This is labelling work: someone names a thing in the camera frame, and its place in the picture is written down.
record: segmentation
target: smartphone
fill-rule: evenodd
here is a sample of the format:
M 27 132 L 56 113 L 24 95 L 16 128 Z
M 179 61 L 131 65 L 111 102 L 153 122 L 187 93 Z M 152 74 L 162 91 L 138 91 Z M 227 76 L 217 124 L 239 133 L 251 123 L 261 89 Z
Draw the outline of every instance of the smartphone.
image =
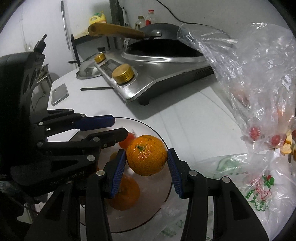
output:
M 67 87 L 65 84 L 60 85 L 58 88 L 52 91 L 52 106 L 60 103 L 62 100 L 69 96 Z

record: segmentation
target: clear plastic bag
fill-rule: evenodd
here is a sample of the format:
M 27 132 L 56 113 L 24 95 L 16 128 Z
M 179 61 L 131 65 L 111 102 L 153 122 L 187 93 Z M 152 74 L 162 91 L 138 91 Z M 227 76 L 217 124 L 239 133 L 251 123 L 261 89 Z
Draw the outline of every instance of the clear plastic bag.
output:
M 283 145 L 295 126 L 296 42 L 286 28 L 251 23 L 238 39 L 220 31 L 178 31 L 178 39 L 202 52 L 228 95 L 249 151 Z
M 278 151 L 245 153 L 209 158 L 190 168 L 213 179 L 228 176 L 253 208 L 269 240 L 273 240 L 296 207 L 296 184 L 292 180 L 291 164 L 286 159 Z M 187 206 L 188 200 L 182 200 L 176 194 L 169 198 L 155 217 L 145 224 L 138 240 L 179 241 Z M 207 240 L 212 237 L 213 198 L 209 197 Z

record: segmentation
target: gold knob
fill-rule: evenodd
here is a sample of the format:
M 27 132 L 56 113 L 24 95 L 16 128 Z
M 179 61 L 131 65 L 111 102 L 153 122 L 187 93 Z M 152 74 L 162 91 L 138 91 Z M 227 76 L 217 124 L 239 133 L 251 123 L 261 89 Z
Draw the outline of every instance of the gold knob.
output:
M 104 53 L 99 53 L 95 58 L 95 62 L 98 64 L 98 63 L 101 63 L 103 60 L 106 59 L 106 56 L 104 55 Z
M 129 64 L 122 64 L 113 70 L 112 77 L 118 84 L 124 84 L 134 77 L 133 70 Z

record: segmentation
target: white plate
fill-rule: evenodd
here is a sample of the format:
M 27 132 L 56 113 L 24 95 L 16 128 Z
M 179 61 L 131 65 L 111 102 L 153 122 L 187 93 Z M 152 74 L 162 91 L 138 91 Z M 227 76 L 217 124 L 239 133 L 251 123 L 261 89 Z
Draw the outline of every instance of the white plate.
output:
M 129 132 L 134 131 L 138 137 L 141 135 L 151 135 L 162 140 L 157 132 L 140 121 L 129 118 L 116 118 L 115 124 L 112 127 L 91 131 L 79 131 L 70 141 L 80 141 L 91 133 L 121 127 L 124 127 Z M 118 143 L 113 147 L 102 149 L 99 156 L 98 167 L 103 169 L 105 164 L 109 161 L 110 155 L 119 149 L 120 146 Z M 128 176 L 132 176 L 136 180 L 140 187 L 141 194 L 136 205 L 125 211 L 115 210 L 105 202 L 110 231 L 112 233 L 129 231 L 149 221 L 157 213 L 160 206 L 165 203 L 172 186 L 172 178 L 167 163 L 161 172 L 149 177 L 143 177 L 134 173 L 127 163 L 124 173 Z M 85 223 L 85 211 L 83 208 L 81 208 L 80 211 L 80 221 Z

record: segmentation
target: wok handle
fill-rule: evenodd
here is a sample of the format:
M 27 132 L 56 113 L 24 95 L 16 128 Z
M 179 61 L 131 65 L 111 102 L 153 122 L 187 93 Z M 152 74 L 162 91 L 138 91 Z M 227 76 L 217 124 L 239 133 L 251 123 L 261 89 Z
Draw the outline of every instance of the wok handle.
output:
M 146 34 L 139 30 L 109 23 L 93 23 L 89 26 L 90 36 L 113 36 L 131 39 L 143 39 Z

